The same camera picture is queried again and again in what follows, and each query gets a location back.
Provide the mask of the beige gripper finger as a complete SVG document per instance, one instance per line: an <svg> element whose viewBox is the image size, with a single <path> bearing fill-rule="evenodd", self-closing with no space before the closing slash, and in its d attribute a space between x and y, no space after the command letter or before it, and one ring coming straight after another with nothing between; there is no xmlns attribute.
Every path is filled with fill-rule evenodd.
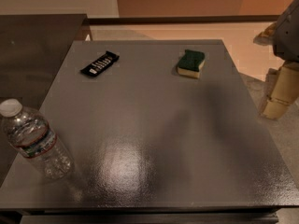
<svg viewBox="0 0 299 224"><path fill-rule="evenodd" d="M262 32L256 35L253 39L255 44L261 46L269 46L273 44L274 34L277 28L277 24L273 22L267 28L265 28Z"/></svg>
<svg viewBox="0 0 299 224"><path fill-rule="evenodd" d="M280 119L299 97L299 63L286 61L279 69L268 70L261 115Z"/></svg>

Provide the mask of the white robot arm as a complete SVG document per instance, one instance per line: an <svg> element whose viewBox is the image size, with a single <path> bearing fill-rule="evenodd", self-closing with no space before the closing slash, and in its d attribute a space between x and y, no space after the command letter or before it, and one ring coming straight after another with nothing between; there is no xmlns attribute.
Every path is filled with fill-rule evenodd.
<svg viewBox="0 0 299 224"><path fill-rule="evenodd" d="M284 61L278 70L268 70L259 108L261 116L280 119L299 97L299 0L293 0L253 42L271 46L274 55Z"/></svg>

